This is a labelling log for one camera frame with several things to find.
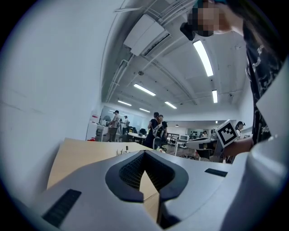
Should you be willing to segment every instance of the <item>neck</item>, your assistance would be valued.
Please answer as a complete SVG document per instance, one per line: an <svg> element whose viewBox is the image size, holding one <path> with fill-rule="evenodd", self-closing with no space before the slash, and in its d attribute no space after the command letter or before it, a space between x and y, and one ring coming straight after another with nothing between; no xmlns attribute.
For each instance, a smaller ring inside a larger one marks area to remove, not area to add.
<svg viewBox="0 0 289 231"><path fill-rule="evenodd" d="M218 4L218 7L223 10L231 30L243 36L243 19L233 13L227 5Z"/></svg>

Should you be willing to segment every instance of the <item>fluorescent light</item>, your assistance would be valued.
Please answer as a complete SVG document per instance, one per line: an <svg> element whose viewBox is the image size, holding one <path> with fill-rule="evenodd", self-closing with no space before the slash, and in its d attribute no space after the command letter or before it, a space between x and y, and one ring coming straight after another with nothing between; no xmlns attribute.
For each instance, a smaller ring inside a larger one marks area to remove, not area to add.
<svg viewBox="0 0 289 231"><path fill-rule="evenodd" d="M151 91L149 91L148 89L143 88L142 86L135 84L134 87L138 88L139 90L142 90L148 94L150 94L151 96L155 96L155 93L152 93Z"/></svg>
<svg viewBox="0 0 289 231"><path fill-rule="evenodd" d="M210 63L210 60L208 58L208 55L207 55L207 52L204 48L204 45L203 43L201 42L201 40L199 41L196 41L193 43L194 44L194 47L195 49L197 50L199 56L200 56L200 59L202 60L203 62L203 65L204 65L204 68L206 70L206 73L207 73L207 76L212 76L214 73L213 73L213 70L212 70L212 66L211 66L211 63Z"/></svg>
<svg viewBox="0 0 289 231"><path fill-rule="evenodd" d="M212 91L212 93L213 93L214 103L217 103L217 102L218 102L218 93L217 93L217 90Z"/></svg>
<svg viewBox="0 0 289 231"><path fill-rule="evenodd" d="M131 104L129 104L129 103L125 103L125 102L123 102L123 101L120 101L120 100L118 100L118 102L119 102L119 103L123 103L123 104L126 104L126 105L128 105L128 106L131 106Z"/></svg>
<svg viewBox="0 0 289 231"><path fill-rule="evenodd" d="M142 109L142 108L140 108L140 110L142 110L142 111L146 111L146 112L150 112L150 111L148 111L148 110L145 110L145 109Z"/></svg>
<svg viewBox="0 0 289 231"><path fill-rule="evenodd" d="M177 109L173 104L169 103L168 101L166 101L165 103L171 106L173 109Z"/></svg>

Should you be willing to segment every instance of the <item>ceiling air conditioning unit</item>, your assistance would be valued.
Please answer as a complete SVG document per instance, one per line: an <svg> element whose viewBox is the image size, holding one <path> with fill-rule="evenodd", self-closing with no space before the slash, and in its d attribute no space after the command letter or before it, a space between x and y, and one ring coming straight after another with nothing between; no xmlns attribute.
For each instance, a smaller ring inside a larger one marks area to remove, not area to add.
<svg viewBox="0 0 289 231"><path fill-rule="evenodd" d="M131 48L131 53L139 56L149 45L154 44L160 35L164 35L166 30L153 18L144 14L124 41L124 45Z"/></svg>

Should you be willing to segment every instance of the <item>black and white marker cube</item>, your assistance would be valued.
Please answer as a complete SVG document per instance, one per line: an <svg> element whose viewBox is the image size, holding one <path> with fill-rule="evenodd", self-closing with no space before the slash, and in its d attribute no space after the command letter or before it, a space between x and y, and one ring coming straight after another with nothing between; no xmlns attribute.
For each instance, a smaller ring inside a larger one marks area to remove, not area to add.
<svg viewBox="0 0 289 231"><path fill-rule="evenodd" d="M238 137L238 134L231 120L227 120L226 122L222 123L219 127L217 127L216 134L223 148L234 142Z"/></svg>

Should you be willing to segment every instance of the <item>microwave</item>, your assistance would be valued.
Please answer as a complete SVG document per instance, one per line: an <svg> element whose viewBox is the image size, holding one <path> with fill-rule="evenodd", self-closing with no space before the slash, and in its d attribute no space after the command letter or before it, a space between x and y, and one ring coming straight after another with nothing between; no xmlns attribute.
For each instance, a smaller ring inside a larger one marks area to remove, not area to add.
<svg viewBox="0 0 289 231"><path fill-rule="evenodd" d="M179 135L179 140L182 141L189 141L190 136L189 135Z"/></svg>

